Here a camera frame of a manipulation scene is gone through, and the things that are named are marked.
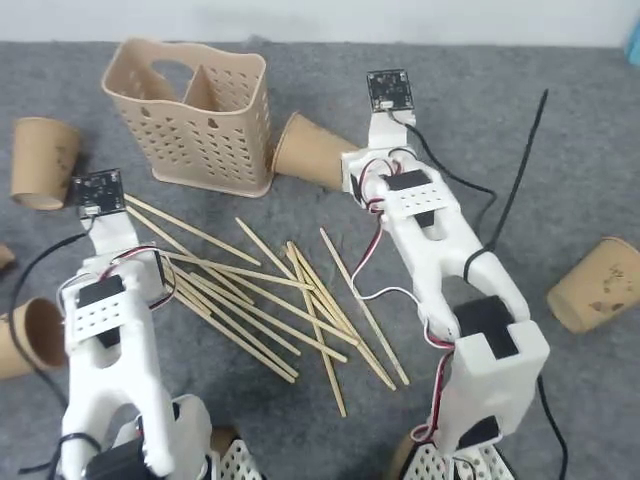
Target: gray carpet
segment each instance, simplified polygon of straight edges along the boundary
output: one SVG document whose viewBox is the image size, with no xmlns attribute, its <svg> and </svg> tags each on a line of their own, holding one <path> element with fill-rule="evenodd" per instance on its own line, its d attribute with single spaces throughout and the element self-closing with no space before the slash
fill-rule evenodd
<svg viewBox="0 0 640 480">
<path fill-rule="evenodd" d="M 296 241 L 383 359 L 318 235 L 318 227 L 325 225 L 353 266 L 372 234 L 372 219 L 347 195 L 292 178 L 276 178 L 269 194 L 258 200 L 154 181 L 124 122 L 100 90 L 114 48 L 0 44 L 0 240 L 11 246 L 20 265 L 80 229 L 73 209 L 30 211 L 8 196 L 12 122 L 22 116 L 53 116 L 82 128 L 81 171 L 119 167 L 128 192 L 257 256 L 260 252 L 237 228 L 234 215 L 274 247 Z M 622 52 L 260 41 L 226 48 L 266 57 L 274 140 L 290 113 L 301 110 L 347 139 L 364 143 L 369 121 L 365 72 L 407 68 L 418 126 L 433 149 L 453 170 L 501 193 L 497 208 L 486 218 L 485 235 L 513 181 L 538 97 L 550 89 L 530 167 L 497 253 L 552 347 L 545 377 L 571 448 L 569 478 L 637 478 L 638 311 L 575 336 L 551 316 L 544 302 L 547 289 L 601 236 L 620 235 L 636 245 L 640 241 L 640 71 L 625 64 Z M 457 185 L 452 188 L 472 218 L 484 197 Z M 162 225 L 197 253 L 238 264 L 195 237 Z M 142 240 L 154 239 L 138 227 Z M 57 285 L 90 254 L 90 244 L 80 242 L 46 260 L 30 278 L 23 299 L 53 298 Z M 276 273 L 268 261 L 265 265 L 265 271 Z M 17 273 L 0 277 L 2 309 Z M 385 238 L 363 272 L 362 290 L 407 282 L 400 258 Z M 445 287 L 452 303 L 473 294 L 461 281 Z M 302 305 L 295 291 L 275 291 Z M 258 304 L 311 333 L 282 309 L 261 300 Z M 389 295 L 371 307 L 412 383 L 389 391 L 354 351 L 330 341 L 350 356 L 338 369 L 347 419 L 338 415 L 315 351 L 304 347 L 300 359 L 286 357 L 301 373 L 290 386 L 177 302 L 155 317 L 164 382 L 173 395 L 201 396 L 215 424 L 237 425 L 273 480 L 379 478 L 396 444 L 427 414 L 438 356 L 421 340 L 414 307 L 406 298 Z M 55 378 L 66 386 L 66 372 Z M 19 466 L 49 457 L 61 412 L 34 376 L 0 383 L 0 411 L 0 477 L 13 478 Z M 519 478 L 557 476 L 560 450 L 537 399 L 517 433 L 501 446 Z"/>
</svg>

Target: beige basket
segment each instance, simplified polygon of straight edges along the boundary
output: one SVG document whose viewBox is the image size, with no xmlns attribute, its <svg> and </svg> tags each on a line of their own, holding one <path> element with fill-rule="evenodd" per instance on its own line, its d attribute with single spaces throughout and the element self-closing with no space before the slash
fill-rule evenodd
<svg viewBox="0 0 640 480">
<path fill-rule="evenodd" d="M 182 101 L 153 69 L 166 60 L 194 72 Z M 257 54 L 131 39 L 116 51 L 102 88 L 158 180 L 258 197 L 273 178 L 265 70 Z"/>
</svg>

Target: paper cup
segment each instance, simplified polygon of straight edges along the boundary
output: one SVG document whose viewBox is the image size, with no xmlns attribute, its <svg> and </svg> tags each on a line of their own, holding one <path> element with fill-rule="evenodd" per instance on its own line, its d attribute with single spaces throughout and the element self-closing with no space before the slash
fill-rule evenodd
<svg viewBox="0 0 640 480">
<path fill-rule="evenodd" d="M 555 317 L 574 333 L 591 330 L 640 301 L 640 253 L 605 237 L 547 295 Z"/>
<path fill-rule="evenodd" d="M 80 148 L 80 133 L 50 118 L 21 118 L 13 143 L 11 198 L 36 210 L 64 205 Z"/>
<path fill-rule="evenodd" d="M 16 335 L 29 357 L 43 370 L 66 364 L 62 316 L 44 298 L 32 298 L 13 313 Z M 31 372 L 20 356 L 9 331 L 8 315 L 0 316 L 0 379 Z"/>
<path fill-rule="evenodd" d="M 274 169 L 282 175 L 342 190 L 341 155 L 358 149 L 296 112 L 280 137 L 273 157 Z"/>
<path fill-rule="evenodd" d="M 16 257 L 13 252 L 9 250 L 9 247 L 0 243 L 0 270 L 12 263 Z"/>
</svg>

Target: white perforated base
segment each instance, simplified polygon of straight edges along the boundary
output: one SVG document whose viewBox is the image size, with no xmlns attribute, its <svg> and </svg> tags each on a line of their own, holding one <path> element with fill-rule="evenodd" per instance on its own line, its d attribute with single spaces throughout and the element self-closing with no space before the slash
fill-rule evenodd
<svg viewBox="0 0 640 480">
<path fill-rule="evenodd" d="M 493 447 L 467 450 L 456 455 L 456 459 L 461 459 L 455 460 L 455 466 L 462 480 L 514 480 Z M 416 451 L 403 480 L 448 480 L 453 478 L 449 476 L 448 469 L 448 460 L 432 444 L 426 444 Z"/>
<path fill-rule="evenodd" d="M 253 457 L 242 440 L 234 442 L 220 462 L 221 480 L 262 480 Z"/>
</svg>

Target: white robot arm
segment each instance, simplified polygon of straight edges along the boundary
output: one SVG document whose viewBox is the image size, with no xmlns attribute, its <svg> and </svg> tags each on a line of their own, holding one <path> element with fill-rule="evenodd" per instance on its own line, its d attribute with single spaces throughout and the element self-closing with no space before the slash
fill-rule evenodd
<svg viewBox="0 0 640 480">
<path fill-rule="evenodd" d="M 466 280 L 486 297 L 451 309 L 442 279 L 462 277 L 482 248 L 460 204 L 435 169 L 407 145 L 415 125 L 406 72 L 371 72 L 368 147 L 342 157 L 343 190 L 363 208 L 381 211 L 412 278 L 426 331 L 454 344 L 451 376 L 441 396 L 438 450 L 445 455 L 499 441 L 515 431 L 535 394 L 549 346 L 526 300 L 491 252 L 469 266 Z"/>
<path fill-rule="evenodd" d="M 217 478 L 204 404 L 191 395 L 172 401 L 162 386 L 150 309 L 167 294 L 162 266 L 154 249 L 138 245 L 119 172 L 75 182 L 97 256 L 61 292 L 70 377 L 62 438 L 71 437 L 61 446 L 61 474 L 66 480 Z M 111 450 L 97 452 L 91 442 L 72 438 L 81 433 L 104 445 L 124 404 L 140 415 L 122 427 Z"/>
</svg>

